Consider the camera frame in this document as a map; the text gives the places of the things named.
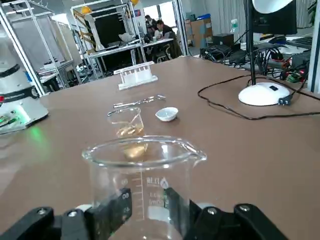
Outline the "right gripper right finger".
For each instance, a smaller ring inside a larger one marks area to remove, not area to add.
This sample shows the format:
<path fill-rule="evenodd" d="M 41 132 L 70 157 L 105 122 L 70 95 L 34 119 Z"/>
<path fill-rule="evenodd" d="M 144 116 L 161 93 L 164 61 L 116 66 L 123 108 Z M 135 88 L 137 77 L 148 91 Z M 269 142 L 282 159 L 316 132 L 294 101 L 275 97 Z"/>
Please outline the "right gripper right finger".
<path fill-rule="evenodd" d="M 240 203 L 232 212 L 201 208 L 173 188 L 164 190 L 169 223 L 184 240 L 286 240 L 287 237 L 255 205 Z"/>

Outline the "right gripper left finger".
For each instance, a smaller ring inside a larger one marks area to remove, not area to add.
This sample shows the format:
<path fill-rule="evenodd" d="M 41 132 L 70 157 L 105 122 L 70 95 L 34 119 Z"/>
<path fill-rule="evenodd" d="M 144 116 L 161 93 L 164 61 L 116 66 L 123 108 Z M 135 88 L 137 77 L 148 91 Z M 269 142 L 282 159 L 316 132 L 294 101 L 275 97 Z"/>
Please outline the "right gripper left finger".
<path fill-rule="evenodd" d="M 48 206 L 30 210 L 0 235 L 2 240 L 107 240 L 132 216 L 132 193 L 122 188 L 96 207 L 56 215 Z"/>

